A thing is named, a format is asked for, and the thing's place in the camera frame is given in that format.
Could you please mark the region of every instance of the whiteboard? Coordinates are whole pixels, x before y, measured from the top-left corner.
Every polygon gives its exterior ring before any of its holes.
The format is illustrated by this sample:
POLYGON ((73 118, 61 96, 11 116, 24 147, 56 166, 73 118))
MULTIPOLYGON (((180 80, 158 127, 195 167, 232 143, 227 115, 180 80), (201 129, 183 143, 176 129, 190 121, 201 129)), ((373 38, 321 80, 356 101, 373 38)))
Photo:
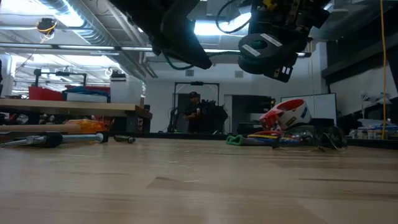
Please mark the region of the whiteboard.
POLYGON ((310 110, 311 117, 334 119, 335 125, 337 124, 336 93, 282 97, 280 101, 284 102, 293 99, 303 99, 310 110))

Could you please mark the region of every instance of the person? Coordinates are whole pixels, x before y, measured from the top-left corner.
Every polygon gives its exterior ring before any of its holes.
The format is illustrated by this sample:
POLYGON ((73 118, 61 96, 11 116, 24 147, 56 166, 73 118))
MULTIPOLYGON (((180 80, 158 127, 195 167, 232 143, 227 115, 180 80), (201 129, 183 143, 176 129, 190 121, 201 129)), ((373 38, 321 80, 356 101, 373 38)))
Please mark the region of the person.
POLYGON ((202 132, 202 107, 200 103, 200 96, 197 92, 193 91, 189 94, 191 103, 185 109, 184 119, 189 121, 188 132, 200 133, 202 132))

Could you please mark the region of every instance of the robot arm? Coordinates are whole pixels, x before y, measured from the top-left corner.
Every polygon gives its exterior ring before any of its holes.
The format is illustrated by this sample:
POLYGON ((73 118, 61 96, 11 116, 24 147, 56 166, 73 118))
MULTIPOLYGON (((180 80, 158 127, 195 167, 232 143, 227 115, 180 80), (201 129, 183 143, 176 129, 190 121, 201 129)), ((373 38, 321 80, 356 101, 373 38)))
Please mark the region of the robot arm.
MULTIPOLYGON (((193 32, 195 23, 186 18, 200 0, 109 1, 149 36, 155 54, 163 53, 166 59, 173 57, 203 69, 211 67, 193 32)), ((230 0, 227 5, 236 1, 230 0)), ((296 52, 306 47, 310 29, 321 27, 329 16, 323 9, 328 1, 243 1, 240 6, 249 9, 251 20, 249 34, 239 42, 239 66, 249 73, 288 82, 296 52)))
POLYGON ((288 82, 313 26, 328 19, 329 0, 252 0, 249 34, 239 42, 239 66, 246 72, 288 82))

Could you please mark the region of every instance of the wooden table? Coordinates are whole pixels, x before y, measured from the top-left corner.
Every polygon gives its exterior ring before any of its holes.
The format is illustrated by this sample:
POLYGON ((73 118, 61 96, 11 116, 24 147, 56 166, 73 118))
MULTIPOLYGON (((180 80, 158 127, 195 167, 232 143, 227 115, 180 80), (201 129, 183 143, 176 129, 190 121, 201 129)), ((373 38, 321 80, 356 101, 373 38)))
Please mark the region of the wooden table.
MULTIPOLYGON (((0 99, 0 111, 33 114, 103 115, 127 118, 127 132, 136 132, 138 118, 144 118, 150 126, 152 113, 134 104, 86 103, 45 100, 0 99)), ((29 124, 37 124, 38 118, 29 119, 29 124)))
POLYGON ((0 222, 398 223, 398 151, 224 141, 0 149, 0 222))

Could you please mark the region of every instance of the red container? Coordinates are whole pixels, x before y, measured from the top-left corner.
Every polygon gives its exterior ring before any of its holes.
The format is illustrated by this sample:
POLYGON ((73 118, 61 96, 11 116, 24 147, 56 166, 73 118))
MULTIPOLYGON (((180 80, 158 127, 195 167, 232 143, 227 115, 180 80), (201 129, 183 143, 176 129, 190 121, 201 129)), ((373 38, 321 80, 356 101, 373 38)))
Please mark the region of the red container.
POLYGON ((49 90, 43 87, 30 86, 29 87, 30 100, 52 100, 52 101, 65 101, 61 92, 49 90))
MULTIPOLYGON (((67 88, 68 90, 73 88, 75 86, 73 85, 65 85, 65 88, 67 88)), ((85 86, 85 89, 88 91, 103 91, 107 94, 111 94, 111 88, 108 86, 85 86)))

